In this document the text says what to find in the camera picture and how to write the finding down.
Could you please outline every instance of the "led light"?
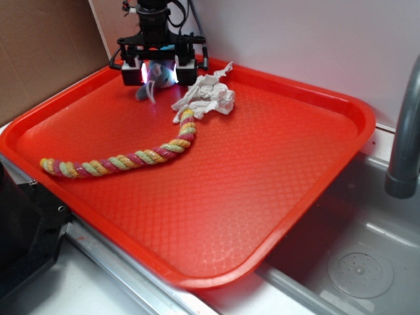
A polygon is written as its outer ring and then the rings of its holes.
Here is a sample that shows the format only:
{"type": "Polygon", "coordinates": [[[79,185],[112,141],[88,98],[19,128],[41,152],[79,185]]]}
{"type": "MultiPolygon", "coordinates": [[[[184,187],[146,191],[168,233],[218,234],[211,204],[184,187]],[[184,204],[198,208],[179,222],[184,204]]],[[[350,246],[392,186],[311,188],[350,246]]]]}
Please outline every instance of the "led light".
{"type": "Polygon", "coordinates": [[[142,64],[142,79],[143,79],[143,83],[146,84],[147,83],[147,67],[144,62],[142,64]]]}
{"type": "Polygon", "coordinates": [[[175,81],[175,83],[178,83],[177,64],[175,64],[175,66],[173,67],[172,78],[173,78],[173,81],[175,81]]]}

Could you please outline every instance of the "gray faucet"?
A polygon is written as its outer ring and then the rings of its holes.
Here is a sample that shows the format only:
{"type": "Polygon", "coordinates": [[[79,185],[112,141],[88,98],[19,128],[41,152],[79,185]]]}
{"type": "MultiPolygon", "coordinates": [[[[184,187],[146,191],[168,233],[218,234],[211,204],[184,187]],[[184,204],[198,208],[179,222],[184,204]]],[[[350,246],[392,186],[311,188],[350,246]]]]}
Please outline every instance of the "gray faucet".
{"type": "Polygon", "coordinates": [[[420,56],[411,72],[396,127],[385,180],[387,193],[399,199],[412,197],[420,170],[420,56]]]}

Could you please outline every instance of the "tray rim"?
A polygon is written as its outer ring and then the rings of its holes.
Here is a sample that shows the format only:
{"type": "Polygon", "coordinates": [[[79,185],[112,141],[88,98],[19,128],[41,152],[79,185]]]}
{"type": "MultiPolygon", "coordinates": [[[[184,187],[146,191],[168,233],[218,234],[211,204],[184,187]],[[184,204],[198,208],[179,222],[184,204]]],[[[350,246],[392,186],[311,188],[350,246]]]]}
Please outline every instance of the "tray rim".
{"type": "MultiPolygon", "coordinates": [[[[211,66],[214,69],[221,69],[225,65],[226,62],[211,59],[211,66]]],[[[23,170],[23,172],[27,173],[31,178],[36,179],[45,185],[59,198],[62,198],[62,196],[67,197],[68,193],[66,193],[62,187],[54,181],[52,177],[44,172],[41,172],[41,169],[36,167],[37,165],[34,166],[27,160],[21,158],[14,150],[13,145],[16,143],[16,139],[21,137],[26,130],[34,127],[39,123],[39,121],[34,118],[42,116],[44,119],[46,116],[45,113],[47,113],[49,117],[59,112],[68,104],[71,104],[72,100],[74,101],[81,97],[80,90],[87,94],[99,88],[103,83],[117,77],[118,75],[119,72],[110,70],[108,67],[105,67],[90,75],[89,77],[81,80],[79,83],[72,85],[61,93],[58,93],[52,98],[42,102],[40,105],[36,106],[30,111],[24,113],[15,119],[12,123],[10,123],[0,135],[0,152],[2,152],[2,154],[13,161],[19,168],[21,168],[21,170],[23,170]]],[[[89,215],[86,216],[77,213],[77,215],[79,215],[84,220],[86,219],[85,217],[89,217],[87,222],[102,234],[104,233],[104,231],[101,229],[103,224],[107,226],[108,233],[109,229],[111,228],[112,232],[110,235],[113,235],[113,239],[111,240],[112,242],[116,243],[126,252],[130,253],[131,256],[140,262],[142,261],[142,255],[147,255],[148,257],[155,259],[153,264],[147,264],[146,266],[172,284],[181,286],[186,289],[217,287],[237,280],[253,271],[266,257],[270,250],[281,240],[282,236],[313,204],[314,200],[327,188],[328,184],[331,183],[336,176],[338,176],[338,174],[345,168],[350,160],[358,153],[358,150],[370,138],[370,136],[373,134],[373,131],[375,130],[375,116],[371,108],[365,102],[362,102],[361,100],[352,96],[237,65],[234,65],[234,71],[232,71],[229,76],[233,81],[254,86],[270,92],[273,91],[273,87],[278,87],[278,85],[280,85],[282,87],[282,93],[277,92],[278,94],[295,100],[303,101],[309,105],[322,107],[326,110],[331,110],[331,107],[334,104],[342,104],[339,111],[333,110],[333,112],[344,115],[352,120],[355,126],[358,128],[358,135],[352,141],[351,145],[346,147],[340,157],[335,160],[331,167],[314,184],[314,186],[322,185],[324,189],[321,192],[314,192],[313,188],[311,188],[293,207],[293,211],[290,211],[279,223],[279,225],[277,225],[276,228],[267,235],[265,240],[262,242],[262,246],[256,248],[256,250],[254,250],[254,252],[252,252],[252,254],[250,254],[250,256],[248,256],[248,258],[246,258],[246,260],[244,260],[239,266],[235,267],[235,269],[229,270],[223,274],[219,274],[218,276],[187,276],[171,266],[169,263],[165,262],[165,260],[156,255],[153,251],[144,246],[140,246],[128,235],[124,234],[120,228],[114,226],[112,222],[106,220],[96,211],[90,211],[89,215]],[[318,105],[317,102],[320,100],[323,100],[323,106],[318,105]]],[[[87,207],[82,201],[78,199],[73,199],[72,202],[66,202],[69,203],[71,209],[82,209],[87,207]]]]}

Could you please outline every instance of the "stainless steel sink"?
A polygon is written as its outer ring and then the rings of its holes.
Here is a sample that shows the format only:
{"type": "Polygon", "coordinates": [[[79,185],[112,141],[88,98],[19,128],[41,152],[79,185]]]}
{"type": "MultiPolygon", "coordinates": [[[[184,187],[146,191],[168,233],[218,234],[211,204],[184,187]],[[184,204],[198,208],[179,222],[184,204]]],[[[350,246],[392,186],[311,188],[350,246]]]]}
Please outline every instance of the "stainless steel sink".
{"type": "Polygon", "coordinates": [[[295,295],[309,289],[325,313],[420,314],[420,190],[388,196],[386,171],[383,161],[357,155],[259,273],[295,280],[295,295]]]}

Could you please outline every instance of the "braided rope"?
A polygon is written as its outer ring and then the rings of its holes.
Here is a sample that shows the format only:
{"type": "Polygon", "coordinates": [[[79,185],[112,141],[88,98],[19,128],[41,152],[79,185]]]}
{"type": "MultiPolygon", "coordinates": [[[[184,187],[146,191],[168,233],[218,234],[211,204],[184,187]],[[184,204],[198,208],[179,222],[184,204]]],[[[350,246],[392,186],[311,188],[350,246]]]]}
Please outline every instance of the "braided rope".
{"type": "Polygon", "coordinates": [[[118,155],[100,161],[93,160],[90,163],[62,162],[58,159],[43,158],[39,164],[48,174],[58,177],[68,177],[70,179],[99,177],[142,166],[164,163],[173,159],[191,145],[195,133],[194,112],[185,110],[181,115],[178,136],[168,143],[162,144],[159,148],[118,155]]]}

